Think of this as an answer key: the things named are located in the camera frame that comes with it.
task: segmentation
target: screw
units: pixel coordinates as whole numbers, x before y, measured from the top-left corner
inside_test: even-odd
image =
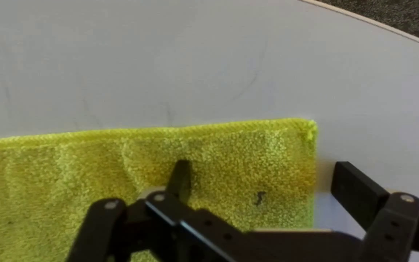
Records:
[[[163,194],[156,194],[153,200],[154,200],[156,203],[161,203],[161,202],[164,202],[164,199],[166,199],[166,197],[164,197]]]
[[[414,199],[412,196],[400,196],[400,200],[406,203],[414,203]]]
[[[110,202],[105,204],[105,210],[115,210],[118,207],[118,202]]]

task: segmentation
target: black metal bracket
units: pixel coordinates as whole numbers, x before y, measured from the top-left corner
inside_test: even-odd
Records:
[[[240,232],[208,210],[186,206],[190,164],[177,162],[167,188],[126,207],[94,203],[68,255],[71,262],[125,262],[151,251],[158,261],[407,261],[419,251],[419,199],[388,194],[348,162],[337,162],[332,194],[366,231],[362,241],[339,232]]]

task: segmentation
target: white table surface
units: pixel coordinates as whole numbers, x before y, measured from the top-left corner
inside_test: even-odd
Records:
[[[419,196],[413,41],[297,0],[0,0],[0,138],[286,117],[318,123],[321,193],[349,161]]]

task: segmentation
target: gray floor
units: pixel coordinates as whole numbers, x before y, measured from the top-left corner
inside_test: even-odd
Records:
[[[321,0],[419,37],[419,0]]]

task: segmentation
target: yellow towel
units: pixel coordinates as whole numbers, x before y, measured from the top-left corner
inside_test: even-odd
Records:
[[[179,159],[195,171],[192,207],[243,231],[311,228],[316,132],[279,120],[1,139],[0,261],[64,261],[93,202],[134,203]]]

